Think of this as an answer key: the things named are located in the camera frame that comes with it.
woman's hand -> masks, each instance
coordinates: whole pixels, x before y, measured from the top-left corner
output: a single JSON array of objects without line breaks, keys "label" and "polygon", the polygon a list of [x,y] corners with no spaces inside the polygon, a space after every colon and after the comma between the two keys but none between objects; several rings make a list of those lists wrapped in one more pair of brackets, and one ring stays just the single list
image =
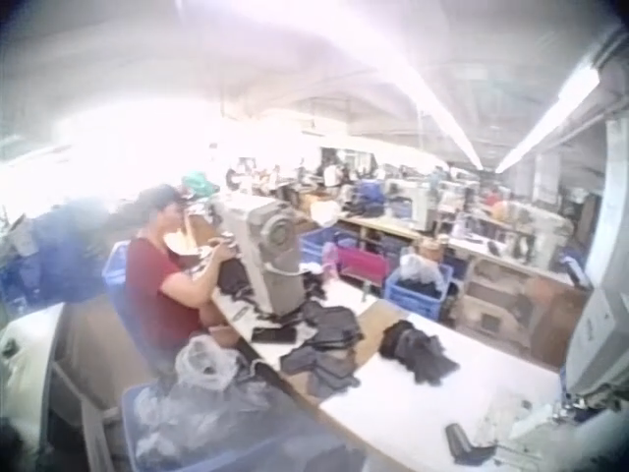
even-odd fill
[{"label": "woman's hand", "polygon": [[221,238],[214,238],[214,240],[210,240],[209,244],[212,248],[212,256],[216,258],[219,262],[223,263],[236,257],[236,251],[230,248],[227,241]]}]

cap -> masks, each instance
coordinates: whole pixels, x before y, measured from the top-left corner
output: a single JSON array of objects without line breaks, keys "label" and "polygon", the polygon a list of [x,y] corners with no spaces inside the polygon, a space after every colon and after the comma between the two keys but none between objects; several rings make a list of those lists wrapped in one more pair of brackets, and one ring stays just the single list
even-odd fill
[{"label": "cap", "polygon": [[138,205],[146,216],[152,211],[162,211],[171,204],[183,205],[185,201],[177,189],[167,184],[144,190],[138,196]]}]

pink bin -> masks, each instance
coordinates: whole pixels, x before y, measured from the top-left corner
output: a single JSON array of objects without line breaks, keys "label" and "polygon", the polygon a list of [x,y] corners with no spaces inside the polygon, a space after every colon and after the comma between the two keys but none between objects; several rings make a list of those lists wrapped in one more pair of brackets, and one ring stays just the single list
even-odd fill
[{"label": "pink bin", "polygon": [[388,275],[389,262],[384,256],[357,248],[337,247],[340,274],[381,287]]}]

stacked fabric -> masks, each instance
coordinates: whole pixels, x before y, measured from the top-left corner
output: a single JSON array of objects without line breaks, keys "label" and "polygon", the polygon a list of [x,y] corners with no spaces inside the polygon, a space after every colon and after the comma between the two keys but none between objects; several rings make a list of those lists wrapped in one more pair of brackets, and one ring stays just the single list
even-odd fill
[{"label": "stacked fabric", "polygon": [[363,339],[363,333],[354,312],[308,301],[301,314],[307,325],[316,328],[316,334],[280,358],[282,372],[289,376],[308,372],[307,392],[316,398],[358,386],[354,346]]},{"label": "stacked fabric", "polygon": [[379,353],[411,371],[416,384],[440,385],[443,378],[459,368],[445,356],[438,337],[428,336],[407,321],[397,322],[384,331]]}]

sewing machine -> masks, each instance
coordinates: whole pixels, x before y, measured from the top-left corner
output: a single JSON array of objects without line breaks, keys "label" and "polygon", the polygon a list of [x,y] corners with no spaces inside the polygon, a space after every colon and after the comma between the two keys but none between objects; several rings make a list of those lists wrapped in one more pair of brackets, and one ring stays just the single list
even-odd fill
[{"label": "sewing machine", "polygon": [[629,296],[597,289],[570,341],[565,395],[515,421],[494,458],[506,470],[611,470],[629,440],[628,401]]},{"label": "sewing machine", "polygon": [[436,220],[436,204],[429,192],[429,187],[419,181],[389,179],[384,184],[384,194],[389,199],[411,202],[411,222],[418,231],[430,231]]},{"label": "sewing machine", "polygon": [[574,231],[574,225],[559,214],[520,204],[509,202],[508,219],[516,228],[531,229],[535,235],[531,264],[535,267],[549,269],[557,252],[563,248]]},{"label": "sewing machine", "polygon": [[210,203],[214,224],[231,233],[259,309],[276,316],[295,311],[305,300],[295,214],[269,197],[224,194]]}]

